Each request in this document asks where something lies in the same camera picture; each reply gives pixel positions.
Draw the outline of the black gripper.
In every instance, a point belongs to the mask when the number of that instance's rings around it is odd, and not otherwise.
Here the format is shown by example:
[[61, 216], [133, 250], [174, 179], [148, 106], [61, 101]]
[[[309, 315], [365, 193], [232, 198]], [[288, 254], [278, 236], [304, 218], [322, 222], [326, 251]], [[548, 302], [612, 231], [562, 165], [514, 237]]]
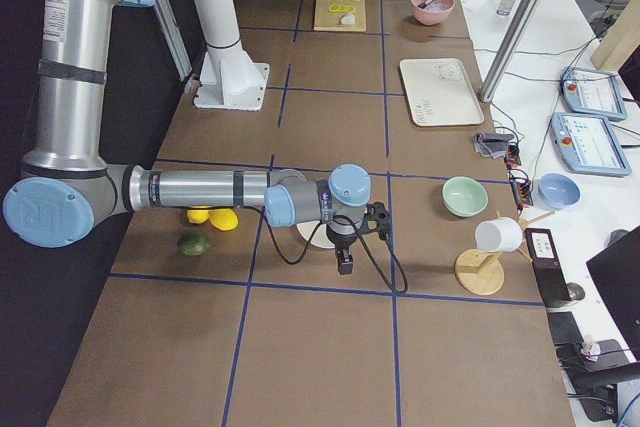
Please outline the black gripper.
[[327, 238], [334, 244], [340, 275], [351, 274], [354, 260], [351, 245], [358, 239], [356, 229], [350, 224], [330, 222], [326, 227]]

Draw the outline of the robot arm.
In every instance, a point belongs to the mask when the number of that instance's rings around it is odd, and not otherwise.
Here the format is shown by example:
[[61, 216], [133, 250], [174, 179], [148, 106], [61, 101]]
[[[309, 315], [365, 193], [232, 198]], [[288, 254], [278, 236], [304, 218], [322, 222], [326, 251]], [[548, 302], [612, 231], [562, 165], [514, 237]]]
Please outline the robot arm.
[[351, 247], [374, 212], [370, 176], [357, 165], [310, 181], [293, 169], [157, 171], [100, 157], [113, 8], [154, 2], [45, 0], [36, 143], [3, 201], [9, 228], [27, 243], [59, 248], [123, 212], [261, 207], [272, 228], [309, 221], [324, 227], [339, 272], [350, 273]]

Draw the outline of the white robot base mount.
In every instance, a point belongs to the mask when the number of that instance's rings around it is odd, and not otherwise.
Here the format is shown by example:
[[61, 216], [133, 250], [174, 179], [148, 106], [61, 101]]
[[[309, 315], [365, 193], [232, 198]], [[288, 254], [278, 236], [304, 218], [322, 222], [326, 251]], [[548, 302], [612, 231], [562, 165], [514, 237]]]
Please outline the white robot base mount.
[[270, 66], [244, 50], [234, 0], [194, 0], [207, 52], [194, 104], [198, 108], [258, 111]]

